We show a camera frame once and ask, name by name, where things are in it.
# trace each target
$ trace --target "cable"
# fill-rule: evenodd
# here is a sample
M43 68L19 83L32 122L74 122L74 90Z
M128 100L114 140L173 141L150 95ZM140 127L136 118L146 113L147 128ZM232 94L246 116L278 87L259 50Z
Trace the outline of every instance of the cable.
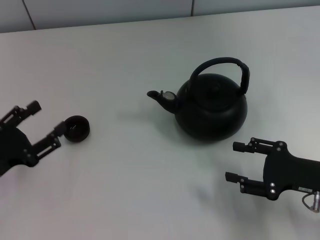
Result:
M34 24L34 21L33 21L32 18L31 18L31 15L30 15L30 13L29 13L29 10L28 10L28 8L27 8L27 5L26 5L26 3L25 3L25 0L22 0L22 3L23 3L23 6L24 6L24 9L25 9L25 11L26 11L26 14L28 14L28 17L29 17L29 20L30 20L30 22L31 22L31 24L32 24L33 29L34 29L34 30L37 30L37 29L36 29L36 26L35 26L35 24Z
M194 12L195 12L195 0L192 0L192 3L191 3L191 17L194 16Z
M302 203L303 203L303 205L305 205L305 207L307 208L307 209L309 209L309 210L313 210L313 207L312 206L309 206L308 204L306 204L306 202L305 202L305 199L307 198L307 197L309 197L309 196L311 196L311 195L313 195L312 193L308 193L308 194L306 194L306 195L304 195L303 197L302 197Z

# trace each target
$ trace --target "white tabletop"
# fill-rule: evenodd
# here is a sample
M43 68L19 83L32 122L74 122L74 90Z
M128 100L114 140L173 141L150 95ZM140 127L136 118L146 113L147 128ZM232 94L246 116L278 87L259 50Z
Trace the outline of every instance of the white tabletop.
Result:
M91 126L1 177L1 239L318 240L302 193L241 194L225 172L262 181L265 155L232 150L250 137L319 159L319 43L318 6L0 34L0 113L39 101L20 126L32 143L72 115ZM176 92L217 57L249 66L248 115L203 145L146 93ZM206 72L240 83L236 65Z

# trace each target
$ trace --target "kettle body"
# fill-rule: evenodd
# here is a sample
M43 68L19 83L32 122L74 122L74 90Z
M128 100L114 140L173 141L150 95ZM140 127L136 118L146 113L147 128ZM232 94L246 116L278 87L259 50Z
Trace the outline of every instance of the kettle body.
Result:
M235 63L242 69L241 85L220 74L200 74L220 63ZM235 134L247 117L245 93L249 86L249 68L231 57L221 57L201 64L177 94L149 91L164 109L173 113L179 126L190 136L207 141L226 139Z

